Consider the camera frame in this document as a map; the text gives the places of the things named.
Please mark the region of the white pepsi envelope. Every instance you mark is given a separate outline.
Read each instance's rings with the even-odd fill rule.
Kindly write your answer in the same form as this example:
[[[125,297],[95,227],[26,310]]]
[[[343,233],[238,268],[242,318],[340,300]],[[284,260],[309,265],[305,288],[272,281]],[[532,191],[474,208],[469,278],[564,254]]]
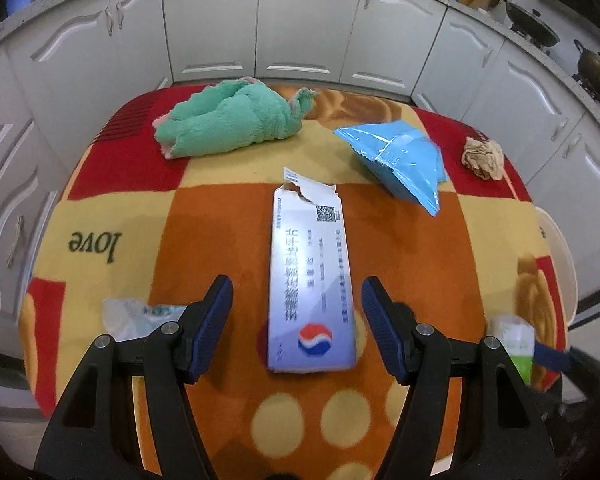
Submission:
[[[273,198],[268,369],[348,370],[356,362],[346,228],[336,188],[289,168]]]

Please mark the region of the beige paper ball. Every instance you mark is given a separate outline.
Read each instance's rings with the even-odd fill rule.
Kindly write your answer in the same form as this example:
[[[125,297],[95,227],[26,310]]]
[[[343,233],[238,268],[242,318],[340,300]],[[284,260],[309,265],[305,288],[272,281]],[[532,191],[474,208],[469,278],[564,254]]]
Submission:
[[[466,138],[460,161],[482,180],[499,181],[504,178],[504,153],[492,140]]]

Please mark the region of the green towel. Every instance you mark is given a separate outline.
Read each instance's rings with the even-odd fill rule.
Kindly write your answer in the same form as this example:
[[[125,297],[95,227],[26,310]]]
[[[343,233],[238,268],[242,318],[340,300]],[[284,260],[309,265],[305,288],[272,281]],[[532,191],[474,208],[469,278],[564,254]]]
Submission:
[[[223,80],[156,118],[154,138],[166,159],[285,140],[300,131],[316,97],[315,90],[301,88],[285,99],[256,78]]]

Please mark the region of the white green plastic wrapper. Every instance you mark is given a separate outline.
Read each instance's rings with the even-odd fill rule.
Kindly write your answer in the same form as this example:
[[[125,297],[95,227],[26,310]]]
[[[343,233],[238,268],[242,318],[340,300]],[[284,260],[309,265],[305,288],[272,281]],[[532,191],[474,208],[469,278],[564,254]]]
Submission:
[[[535,345],[533,326],[518,315],[501,314],[490,319],[486,333],[498,338],[522,380],[530,386]]]

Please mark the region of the colourful rose blanket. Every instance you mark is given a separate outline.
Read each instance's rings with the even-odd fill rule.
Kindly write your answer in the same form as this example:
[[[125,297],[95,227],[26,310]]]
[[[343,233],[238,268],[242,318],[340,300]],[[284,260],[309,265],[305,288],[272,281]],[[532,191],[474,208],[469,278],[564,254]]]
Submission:
[[[85,152],[48,222],[20,314],[24,367],[50,414],[102,326],[108,299],[189,304],[220,274],[235,299],[210,370],[187,390],[222,479],[290,472],[368,479],[387,451],[406,391],[356,318],[358,362],[327,374],[266,367],[274,192],[291,169],[342,200],[352,284],[375,275],[419,321],[476,341],[486,320],[522,312],[544,344],[566,345],[550,251],[513,167],[476,177],[460,158],[472,128],[402,103],[322,90],[302,130],[227,154],[165,159],[152,123],[188,87],[132,100]],[[441,148],[440,210],[393,197],[337,129],[402,120]]]

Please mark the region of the blue snack bag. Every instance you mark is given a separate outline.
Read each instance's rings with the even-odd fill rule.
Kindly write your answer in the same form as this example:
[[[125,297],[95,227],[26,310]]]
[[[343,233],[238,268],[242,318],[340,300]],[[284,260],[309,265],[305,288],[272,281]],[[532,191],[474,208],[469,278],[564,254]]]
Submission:
[[[419,203],[431,217],[440,210],[439,184],[448,180],[440,148],[407,122],[334,130],[363,165],[399,200]]]

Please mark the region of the bronze stock pot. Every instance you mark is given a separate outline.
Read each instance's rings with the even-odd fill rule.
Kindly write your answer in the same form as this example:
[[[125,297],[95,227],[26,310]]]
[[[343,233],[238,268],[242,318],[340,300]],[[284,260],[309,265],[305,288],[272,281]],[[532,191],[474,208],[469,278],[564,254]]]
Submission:
[[[581,41],[573,40],[580,54],[577,73],[573,79],[580,84],[590,97],[600,106],[600,51],[588,50]]]

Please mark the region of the black wok with lid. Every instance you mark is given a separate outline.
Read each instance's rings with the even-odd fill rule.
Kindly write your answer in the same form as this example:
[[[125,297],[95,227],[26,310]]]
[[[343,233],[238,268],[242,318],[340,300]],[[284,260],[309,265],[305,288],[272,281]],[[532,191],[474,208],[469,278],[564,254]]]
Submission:
[[[512,22],[510,29],[513,32],[523,36],[539,49],[549,49],[558,44],[560,38],[557,32],[540,19],[539,12],[527,11],[509,0],[502,1],[505,3],[506,15]]]

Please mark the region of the crumpled teal printed wrapper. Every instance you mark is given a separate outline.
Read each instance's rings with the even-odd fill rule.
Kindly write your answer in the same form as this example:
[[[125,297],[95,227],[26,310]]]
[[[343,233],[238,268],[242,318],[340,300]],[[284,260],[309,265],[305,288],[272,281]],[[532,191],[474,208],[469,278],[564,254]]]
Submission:
[[[178,322],[184,311],[184,306],[158,304],[151,307],[134,298],[105,299],[102,326],[116,341],[144,338],[166,322]]]

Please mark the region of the beige trash bin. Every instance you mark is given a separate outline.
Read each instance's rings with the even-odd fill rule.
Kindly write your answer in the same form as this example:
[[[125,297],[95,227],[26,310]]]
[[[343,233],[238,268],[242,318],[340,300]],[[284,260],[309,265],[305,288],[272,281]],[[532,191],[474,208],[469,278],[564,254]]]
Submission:
[[[565,323],[569,327],[577,314],[578,279],[576,267],[562,231],[553,218],[542,208],[535,207],[542,237],[550,248],[550,256],[554,263],[557,284],[562,297],[565,312]]]

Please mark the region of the white lower cabinets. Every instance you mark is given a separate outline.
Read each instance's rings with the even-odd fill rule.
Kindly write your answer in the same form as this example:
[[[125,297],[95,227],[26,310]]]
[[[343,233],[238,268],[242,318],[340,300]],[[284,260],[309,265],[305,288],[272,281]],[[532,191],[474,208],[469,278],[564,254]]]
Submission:
[[[451,0],[36,0],[0,24],[0,352],[62,180],[122,103],[253,75],[408,96],[493,136],[562,228],[600,314],[600,108],[531,42]]]

